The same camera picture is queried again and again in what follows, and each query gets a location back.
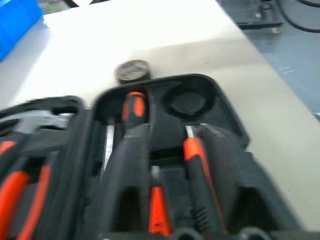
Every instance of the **screwdriver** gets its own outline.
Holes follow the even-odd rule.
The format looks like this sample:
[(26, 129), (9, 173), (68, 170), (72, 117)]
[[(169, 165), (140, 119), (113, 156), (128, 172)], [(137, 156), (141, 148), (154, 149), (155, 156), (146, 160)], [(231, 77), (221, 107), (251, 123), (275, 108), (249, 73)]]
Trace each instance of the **screwdriver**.
[(125, 129), (146, 123), (148, 118), (147, 96), (139, 91), (129, 92), (124, 99), (122, 121)]
[(195, 223), (201, 233), (226, 234), (204, 149), (200, 140), (194, 135), (193, 127), (186, 126), (185, 129), (188, 138), (183, 143), (183, 152), (191, 184)]
[(164, 191), (160, 182), (160, 167), (151, 167), (152, 190), (150, 201), (149, 233), (171, 234)]

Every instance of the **blue bin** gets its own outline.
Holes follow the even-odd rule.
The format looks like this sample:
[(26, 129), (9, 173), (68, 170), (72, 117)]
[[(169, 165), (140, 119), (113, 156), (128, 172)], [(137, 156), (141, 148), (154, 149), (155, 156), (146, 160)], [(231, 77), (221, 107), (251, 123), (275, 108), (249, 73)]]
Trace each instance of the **blue bin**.
[(0, 61), (42, 14), (36, 0), (0, 0)]

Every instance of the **tape measure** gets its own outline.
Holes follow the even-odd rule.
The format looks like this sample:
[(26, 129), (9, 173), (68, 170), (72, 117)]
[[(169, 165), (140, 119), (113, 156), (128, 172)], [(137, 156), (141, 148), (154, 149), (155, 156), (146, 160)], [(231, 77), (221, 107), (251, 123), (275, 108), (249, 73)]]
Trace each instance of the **tape measure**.
[(151, 78), (149, 64), (143, 60), (131, 60), (121, 64), (116, 68), (114, 75), (120, 84), (138, 82)]

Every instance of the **white table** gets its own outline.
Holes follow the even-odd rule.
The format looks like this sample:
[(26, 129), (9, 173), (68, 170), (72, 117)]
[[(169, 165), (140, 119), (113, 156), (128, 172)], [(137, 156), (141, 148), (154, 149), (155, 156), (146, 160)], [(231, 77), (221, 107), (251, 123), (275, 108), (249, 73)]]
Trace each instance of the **white table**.
[(155, 78), (214, 78), (248, 151), (303, 226), (320, 229), (319, 123), (214, 0), (112, 0), (44, 16), (0, 62), (0, 108), (63, 95), (90, 106), (132, 59)]

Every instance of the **open tool case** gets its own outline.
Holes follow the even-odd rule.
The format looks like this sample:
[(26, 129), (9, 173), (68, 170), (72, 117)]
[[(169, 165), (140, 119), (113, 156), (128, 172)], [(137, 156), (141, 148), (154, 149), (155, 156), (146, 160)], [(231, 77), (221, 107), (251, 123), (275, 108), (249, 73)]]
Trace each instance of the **open tool case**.
[[(126, 129), (123, 106), (131, 92), (146, 96), (147, 118), (145, 124)], [(30, 173), (3, 240), (320, 239), (319, 233), (301, 230), (269, 177), (246, 151), (249, 138), (231, 104), (215, 81), (205, 75), (122, 85), (103, 92), (91, 110), (85, 110), (76, 96), (33, 100), (1, 111), (0, 121), (31, 110), (73, 115), (53, 146), (47, 147), (39, 138), (34, 140), (34, 149), (29, 146), (15, 153), (16, 158), (35, 159), (57, 151), (59, 155), (32, 235), (17, 237), (40, 182), (39, 167)], [(115, 122), (113, 152), (102, 176), (110, 118)], [(213, 185), (210, 190), (214, 190), (218, 208), (213, 212), (223, 219), (222, 230), (210, 228), (211, 209), (195, 208), (211, 198), (195, 197), (184, 158), (186, 126), (196, 126), (197, 138), (205, 148)], [(45, 135), (54, 129), (41, 131)], [(0, 131), (1, 138), (8, 135), (10, 127)], [(152, 166), (160, 169), (170, 236), (148, 233)]]

